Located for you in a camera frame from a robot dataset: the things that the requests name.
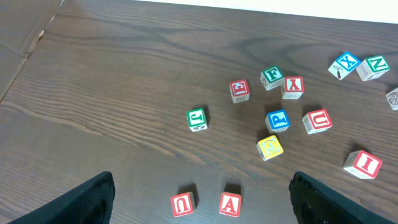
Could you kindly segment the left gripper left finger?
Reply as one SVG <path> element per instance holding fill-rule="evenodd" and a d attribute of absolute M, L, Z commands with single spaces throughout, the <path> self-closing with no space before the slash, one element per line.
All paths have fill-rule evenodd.
<path fill-rule="evenodd" d="M 116 188 L 104 171 L 9 224 L 108 224 Z"/>

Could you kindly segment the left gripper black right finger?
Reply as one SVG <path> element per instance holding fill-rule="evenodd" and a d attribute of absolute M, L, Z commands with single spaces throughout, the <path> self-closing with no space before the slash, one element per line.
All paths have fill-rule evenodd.
<path fill-rule="evenodd" d="M 294 174 L 289 191 L 299 224 L 394 224 L 304 172 Z"/>

